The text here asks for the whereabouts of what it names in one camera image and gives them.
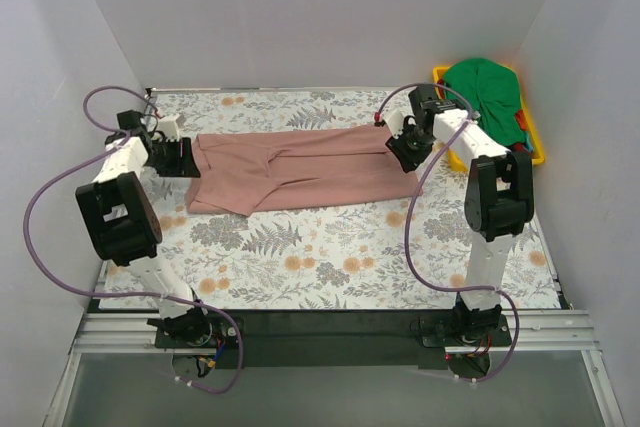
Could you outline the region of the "pink t shirt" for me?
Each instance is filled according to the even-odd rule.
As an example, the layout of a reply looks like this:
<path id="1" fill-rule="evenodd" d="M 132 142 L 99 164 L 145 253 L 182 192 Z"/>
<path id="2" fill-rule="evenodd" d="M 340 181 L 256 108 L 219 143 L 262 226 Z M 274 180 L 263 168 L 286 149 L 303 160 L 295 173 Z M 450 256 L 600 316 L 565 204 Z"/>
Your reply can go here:
<path id="1" fill-rule="evenodd" d="M 185 202 L 191 214 L 331 207 L 413 195 L 415 173 L 387 149 L 387 130 L 347 129 L 200 134 L 193 156 L 200 177 Z"/>

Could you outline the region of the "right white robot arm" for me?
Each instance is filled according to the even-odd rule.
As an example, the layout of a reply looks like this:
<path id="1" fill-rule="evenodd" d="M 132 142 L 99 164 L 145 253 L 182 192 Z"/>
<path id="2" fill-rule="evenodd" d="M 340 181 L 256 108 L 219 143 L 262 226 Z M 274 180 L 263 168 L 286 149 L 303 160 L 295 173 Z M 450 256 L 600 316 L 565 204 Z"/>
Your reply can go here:
<path id="1" fill-rule="evenodd" d="M 427 347 L 447 345 L 512 345 L 501 303 L 508 252 L 534 215 L 532 160 L 526 152 L 513 152 L 494 141 L 478 125 L 478 114 L 461 94 L 439 97 L 434 83 L 406 85 L 411 112 L 378 110 L 374 121 L 386 127 L 387 148 L 406 173 L 422 168 L 431 172 L 451 150 L 467 169 L 464 216 L 472 232 L 472 247 L 464 283 L 450 288 L 452 309 L 440 311 L 420 323 Z M 442 142 L 442 151 L 435 151 Z"/>

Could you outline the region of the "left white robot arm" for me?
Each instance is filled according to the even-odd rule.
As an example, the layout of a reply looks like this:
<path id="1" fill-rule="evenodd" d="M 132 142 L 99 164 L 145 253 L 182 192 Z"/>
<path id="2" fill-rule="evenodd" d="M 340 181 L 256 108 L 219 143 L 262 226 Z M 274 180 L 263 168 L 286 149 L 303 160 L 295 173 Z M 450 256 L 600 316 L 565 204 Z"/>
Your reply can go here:
<path id="1" fill-rule="evenodd" d="M 205 345 L 213 336 L 194 290 L 161 255 L 161 222 L 140 181 L 145 167 L 160 177 L 198 179 L 192 141 L 182 135 L 179 115 L 152 114 L 149 127 L 133 110 L 117 115 L 120 131 L 105 141 L 109 153 L 91 183 L 76 189 L 92 245 L 98 256 L 125 268 L 151 292 L 159 317 L 149 324 L 178 342 Z"/>

